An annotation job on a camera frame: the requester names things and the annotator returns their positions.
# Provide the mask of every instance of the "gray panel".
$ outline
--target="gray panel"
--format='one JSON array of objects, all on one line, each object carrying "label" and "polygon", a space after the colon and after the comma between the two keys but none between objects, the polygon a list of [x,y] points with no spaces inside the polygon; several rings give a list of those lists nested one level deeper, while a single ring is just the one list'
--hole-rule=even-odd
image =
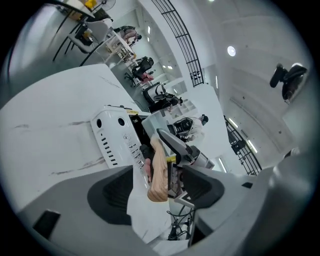
[{"label": "gray panel", "polygon": [[50,241],[76,255],[105,256],[120,252],[121,255],[153,255],[155,252],[144,244],[131,226],[108,224],[91,210],[87,201],[88,190],[93,184],[124,168],[64,180],[28,204],[18,217],[31,228],[46,209],[60,213]]},{"label": "gray panel", "polygon": [[[224,186],[223,196],[213,206],[199,209],[196,212],[196,216],[200,216],[212,230],[215,230],[234,212],[249,191],[252,190],[257,176],[235,175],[197,166],[193,166],[192,168],[211,178],[217,179]],[[251,189],[242,186],[246,182],[253,183]]]}]

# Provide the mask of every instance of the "finger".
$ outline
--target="finger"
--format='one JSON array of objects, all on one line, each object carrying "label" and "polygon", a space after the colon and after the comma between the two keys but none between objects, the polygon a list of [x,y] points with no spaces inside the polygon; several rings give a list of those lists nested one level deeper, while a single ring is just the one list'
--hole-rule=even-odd
[{"label": "finger", "polygon": [[146,174],[148,175],[149,182],[151,182],[151,160],[149,158],[147,158],[145,160],[144,170],[145,170]]}]

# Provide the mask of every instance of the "wall-mounted camera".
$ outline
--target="wall-mounted camera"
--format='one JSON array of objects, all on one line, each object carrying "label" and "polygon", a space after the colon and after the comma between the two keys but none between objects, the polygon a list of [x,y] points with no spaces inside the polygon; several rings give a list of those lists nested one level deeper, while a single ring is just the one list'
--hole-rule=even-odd
[{"label": "wall-mounted camera", "polygon": [[293,65],[288,71],[279,63],[270,80],[270,86],[275,88],[279,82],[283,83],[282,98],[286,102],[289,102],[297,91],[299,85],[302,83],[307,71],[308,70],[305,67],[299,64]]}]

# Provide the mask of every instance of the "black metal railing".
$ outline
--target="black metal railing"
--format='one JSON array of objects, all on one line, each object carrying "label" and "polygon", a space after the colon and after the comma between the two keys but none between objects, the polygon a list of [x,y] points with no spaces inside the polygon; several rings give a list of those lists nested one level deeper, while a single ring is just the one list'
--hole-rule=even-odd
[{"label": "black metal railing", "polygon": [[258,175],[262,170],[255,154],[247,144],[240,133],[232,126],[232,124],[225,118],[226,129],[228,132],[229,142],[234,153],[239,157],[241,165],[246,170],[248,175]]},{"label": "black metal railing", "polygon": [[170,26],[188,66],[193,87],[204,83],[198,54],[188,29],[170,0],[152,0]]}]

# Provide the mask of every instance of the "curved ceiling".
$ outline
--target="curved ceiling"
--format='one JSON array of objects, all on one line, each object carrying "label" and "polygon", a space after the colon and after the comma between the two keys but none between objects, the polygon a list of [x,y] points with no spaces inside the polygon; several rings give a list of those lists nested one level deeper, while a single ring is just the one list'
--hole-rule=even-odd
[{"label": "curved ceiling", "polygon": [[[282,120],[288,105],[282,99],[281,86],[272,89],[269,82],[278,63],[286,69],[294,63],[312,68],[299,33],[267,0],[188,1],[196,3],[214,44],[223,113],[239,122],[249,115],[278,154],[285,152],[294,143]],[[228,55],[228,46],[235,48],[234,57]],[[251,130],[246,124],[242,127]]]}]

